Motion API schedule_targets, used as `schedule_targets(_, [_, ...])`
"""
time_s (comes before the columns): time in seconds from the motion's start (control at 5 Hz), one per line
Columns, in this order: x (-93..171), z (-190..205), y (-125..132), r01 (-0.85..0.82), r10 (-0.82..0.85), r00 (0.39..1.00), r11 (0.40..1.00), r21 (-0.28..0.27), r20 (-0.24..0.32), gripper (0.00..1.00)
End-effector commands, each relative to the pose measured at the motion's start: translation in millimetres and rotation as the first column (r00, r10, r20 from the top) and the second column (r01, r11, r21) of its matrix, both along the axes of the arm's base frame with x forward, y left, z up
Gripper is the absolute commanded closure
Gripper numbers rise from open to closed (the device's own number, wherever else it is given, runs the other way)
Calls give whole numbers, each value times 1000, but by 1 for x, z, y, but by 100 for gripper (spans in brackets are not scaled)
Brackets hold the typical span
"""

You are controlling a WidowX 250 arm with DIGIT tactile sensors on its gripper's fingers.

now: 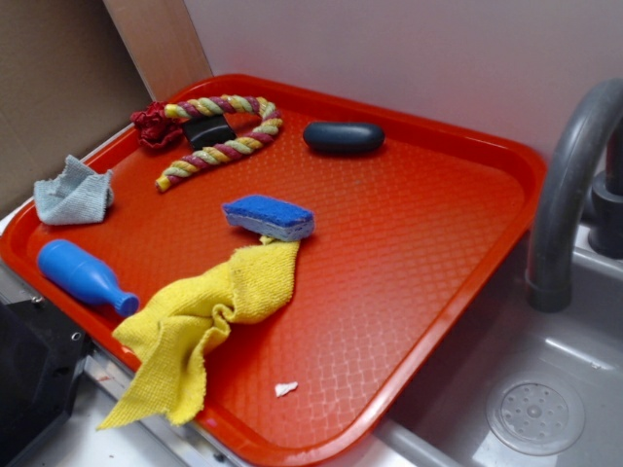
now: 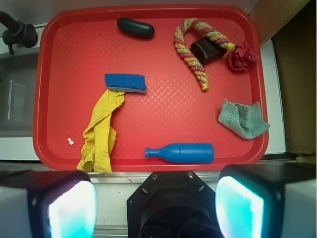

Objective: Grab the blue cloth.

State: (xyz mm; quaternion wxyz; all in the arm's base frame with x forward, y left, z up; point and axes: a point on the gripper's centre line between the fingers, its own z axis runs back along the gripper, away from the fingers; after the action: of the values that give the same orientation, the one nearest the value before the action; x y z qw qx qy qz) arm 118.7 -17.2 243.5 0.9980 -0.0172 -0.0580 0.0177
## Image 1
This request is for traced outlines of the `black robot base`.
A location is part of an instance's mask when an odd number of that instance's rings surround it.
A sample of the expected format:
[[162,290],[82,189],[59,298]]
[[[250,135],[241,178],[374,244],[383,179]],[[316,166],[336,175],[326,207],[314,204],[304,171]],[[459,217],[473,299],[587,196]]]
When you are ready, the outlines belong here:
[[17,466],[71,416],[92,342],[43,297],[1,305],[1,464]]

